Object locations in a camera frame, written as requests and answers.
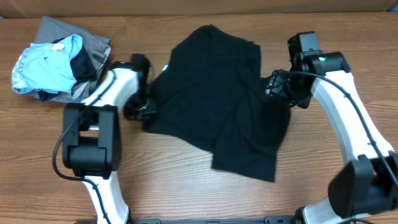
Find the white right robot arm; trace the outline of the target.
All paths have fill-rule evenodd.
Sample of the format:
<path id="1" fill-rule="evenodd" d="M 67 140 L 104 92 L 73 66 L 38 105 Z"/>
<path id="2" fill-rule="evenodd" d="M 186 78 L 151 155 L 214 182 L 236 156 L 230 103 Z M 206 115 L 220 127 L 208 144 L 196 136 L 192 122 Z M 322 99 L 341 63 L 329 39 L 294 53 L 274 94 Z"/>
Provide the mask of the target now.
<path id="1" fill-rule="evenodd" d="M 356 223 L 397 209 L 397 153 L 368 115 L 343 54 L 297 53 L 289 71 L 274 70 L 266 93 L 306 108 L 318 101 L 335 132 L 344 167 L 326 198 L 296 211 L 292 223 Z"/>

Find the black t-shirt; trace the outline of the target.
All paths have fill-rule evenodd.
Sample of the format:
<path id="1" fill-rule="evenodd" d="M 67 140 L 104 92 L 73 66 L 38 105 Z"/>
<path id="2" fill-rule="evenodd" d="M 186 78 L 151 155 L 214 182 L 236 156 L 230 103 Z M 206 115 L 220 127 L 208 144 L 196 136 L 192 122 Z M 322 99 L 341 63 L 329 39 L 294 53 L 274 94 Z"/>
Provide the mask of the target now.
<path id="1" fill-rule="evenodd" d="M 260 46 L 201 26 L 173 48 L 150 92 L 157 112 L 146 132 L 211 152 L 214 169 L 275 180 L 290 108 L 262 87 Z"/>

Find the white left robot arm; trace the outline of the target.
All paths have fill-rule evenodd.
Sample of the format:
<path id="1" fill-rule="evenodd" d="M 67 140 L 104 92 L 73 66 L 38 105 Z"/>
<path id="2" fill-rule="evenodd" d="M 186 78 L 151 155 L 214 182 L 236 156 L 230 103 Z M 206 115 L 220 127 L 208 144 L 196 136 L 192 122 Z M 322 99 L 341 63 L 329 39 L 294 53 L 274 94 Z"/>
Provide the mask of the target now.
<path id="1" fill-rule="evenodd" d="M 69 103 L 52 156 L 55 173 L 85 185 L 96 223 L 131 223 L 118 179 L 122 157 L 119 114 L 143 122 L 157 108 L 148 93 L 150 62 L 115 62 L 104 82 L 81 103 Z"/>

